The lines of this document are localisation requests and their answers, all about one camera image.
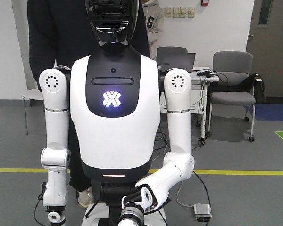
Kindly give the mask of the white robot arm image right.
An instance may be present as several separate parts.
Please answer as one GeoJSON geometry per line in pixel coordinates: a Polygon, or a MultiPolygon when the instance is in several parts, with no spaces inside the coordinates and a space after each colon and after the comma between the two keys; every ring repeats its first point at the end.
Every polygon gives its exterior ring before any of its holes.
{"type": "Polygon", "coordinates": [[[122,198],[120,226],[142,226],[144,216],[159,210],[169,190],[191,177],[195,160],[191,153],[191,77],[184,69],[171,69],[164,78],[170,151],[163,167],[136,183],[135,193],[122,198]]]}

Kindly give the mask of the white robot arm image left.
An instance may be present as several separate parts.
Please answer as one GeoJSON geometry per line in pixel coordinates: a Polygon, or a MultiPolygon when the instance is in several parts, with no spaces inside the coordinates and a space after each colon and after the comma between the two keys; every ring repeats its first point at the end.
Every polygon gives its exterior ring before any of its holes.
{"type": "Polygon", "coordinates": [[[70,71],[68,67],[56,66],[44,70],[39,77],[46,122],[46,147],[42,150],[40,160],[42,167],[48,171],[43,206],[52,226],[66,224],[66,175],[70,158],[69,93],[66,74],[70,71]]]}

